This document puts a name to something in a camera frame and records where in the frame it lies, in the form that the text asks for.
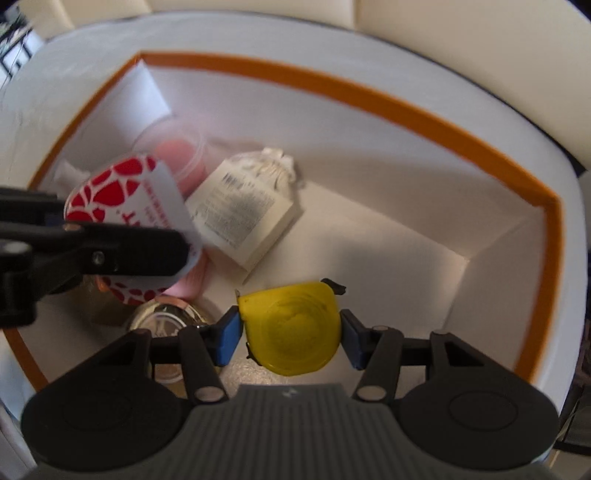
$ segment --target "clear plastic container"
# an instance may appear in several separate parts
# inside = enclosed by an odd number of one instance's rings
[[[166,163],[185,199],[207,177],[207,141],[194,125],[178,117],[150,125],[135,140],[132,151],[149,153]]]

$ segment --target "cardboard box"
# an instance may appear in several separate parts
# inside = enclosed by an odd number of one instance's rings
[[[214,54],[145,53],[89,102],[47,159],[94,170],[166,115],[204,133],[282,148],[305,186],[302,215],[243,293],[329,277],[366,325],[425,338],[447,329],[523,378],[540,367],[561,278],[560,198],[483,141],[430,113],[345,80]],[[237,285],[211,272],[203,301],[224,312]],[[283,382],[239,346],[222,373]],[[401,380],[401,391],[422,373]],[[339,350],[295,381],[359,378]]]

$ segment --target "beige sofa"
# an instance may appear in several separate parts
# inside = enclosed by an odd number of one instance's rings
[[[567,0],[21,0],[45,38],[168,10],[237,10],[357,30],[488,89],[591,167],[591,23]]]

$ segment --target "metal lid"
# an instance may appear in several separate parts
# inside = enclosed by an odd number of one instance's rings
[[[134,312],[130,330],[148,329],[153,337],[175,336],[181,328],[197,327],[212,323],[200,310],[174,297],[156,297]],[[181,366],[177,364],[156,365],[154,379],[162,384],[171,384],[183,379]]]

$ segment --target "barcode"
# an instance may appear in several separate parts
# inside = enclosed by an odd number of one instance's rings
[[[226,173],[223,176],[222,182],[224,183],[224,185],[227,185],[228,187],[232,187],[232,188],[236,188],[236,189],[240,189],[244,185],[244,182],[242,180],[237,179],[231,173]]]

